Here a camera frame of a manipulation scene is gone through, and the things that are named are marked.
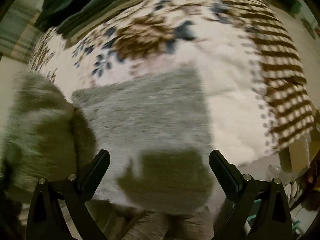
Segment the stack of folded dark jeans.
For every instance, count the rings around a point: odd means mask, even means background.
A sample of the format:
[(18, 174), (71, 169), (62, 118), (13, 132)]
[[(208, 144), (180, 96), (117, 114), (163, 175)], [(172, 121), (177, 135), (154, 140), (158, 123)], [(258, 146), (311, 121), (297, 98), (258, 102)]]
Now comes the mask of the stack of folded dark jeans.
[(115, 14), (140, 0), (44, 0), (35, 27), (56, 32), (68, 39), (108, 13)]

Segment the open cardboard box on floor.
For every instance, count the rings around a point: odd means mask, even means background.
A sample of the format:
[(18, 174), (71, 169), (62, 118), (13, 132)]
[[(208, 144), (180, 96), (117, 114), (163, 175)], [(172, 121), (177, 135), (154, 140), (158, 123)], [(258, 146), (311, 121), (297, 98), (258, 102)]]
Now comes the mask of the open cardboard box on floor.
[(299, 173), (310, 166), (311, 136), (306, 134), (279, 152), (280, 166), (287, 173)]

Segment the grey fluffy fleece pants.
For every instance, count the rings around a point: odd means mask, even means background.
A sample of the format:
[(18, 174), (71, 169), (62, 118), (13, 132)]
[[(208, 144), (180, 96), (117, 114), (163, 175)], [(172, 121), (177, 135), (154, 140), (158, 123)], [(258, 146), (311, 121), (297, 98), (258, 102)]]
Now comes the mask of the grey fluffy fleece pants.
[(14, 200), (30, 202), (40, 178), (63, 180), (107, 150), (111, 164), (94, 199), (170, 214), (207, 205), (211, 135), (194, 68), (76, 90), (71, 101), (32, 72), (12, 90), (1, 172)]

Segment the brown checkered blanket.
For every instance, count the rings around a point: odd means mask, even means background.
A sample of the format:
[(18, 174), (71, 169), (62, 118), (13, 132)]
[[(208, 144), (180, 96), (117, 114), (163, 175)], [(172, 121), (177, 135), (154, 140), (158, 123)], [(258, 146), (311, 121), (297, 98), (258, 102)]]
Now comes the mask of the brown checkered blanket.
[(266, 91), (263, 98), (274, 116), (267, 125), (274, 152), (313, 128), (311, 101), (303, 65), (289, 33), (263, 0), (222, 0), (223, 16), (244, 30), (256, 45)]

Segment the person's beige trouser legs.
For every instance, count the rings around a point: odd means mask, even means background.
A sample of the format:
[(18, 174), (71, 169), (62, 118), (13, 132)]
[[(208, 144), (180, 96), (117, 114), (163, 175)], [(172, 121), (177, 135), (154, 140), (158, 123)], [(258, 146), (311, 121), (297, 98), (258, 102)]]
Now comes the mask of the person's beige trouser legs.
[(86, 207), (107, 239), (212, 239), (213, 217), (208, 207), (193, 215), (169, 215), (102, 200)]

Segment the grey green curtain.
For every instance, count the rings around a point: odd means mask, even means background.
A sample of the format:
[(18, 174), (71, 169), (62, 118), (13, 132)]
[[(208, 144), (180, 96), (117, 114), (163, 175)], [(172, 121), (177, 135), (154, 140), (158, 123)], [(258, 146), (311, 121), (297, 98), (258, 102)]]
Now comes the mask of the grey green curtain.
[(38, 10), (20, 5), (12, 6), (1, 21), (1, 54), (28, 63), (42, 35), (35, 27)]

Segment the floral white bed quilt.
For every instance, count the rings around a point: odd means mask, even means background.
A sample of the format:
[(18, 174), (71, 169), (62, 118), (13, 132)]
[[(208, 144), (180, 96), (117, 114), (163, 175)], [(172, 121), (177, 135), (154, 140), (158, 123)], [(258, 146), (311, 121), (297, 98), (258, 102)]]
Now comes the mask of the floral white bed quilt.
[(272, 155), (274, 116), (256, 46), (222, 0), (136, 0), (79, 42), (50, 28), (28, 68), (59, 86), (66, 98), (80, 88), (195, 67), (208, 102), (213, 147), (236, 165)]

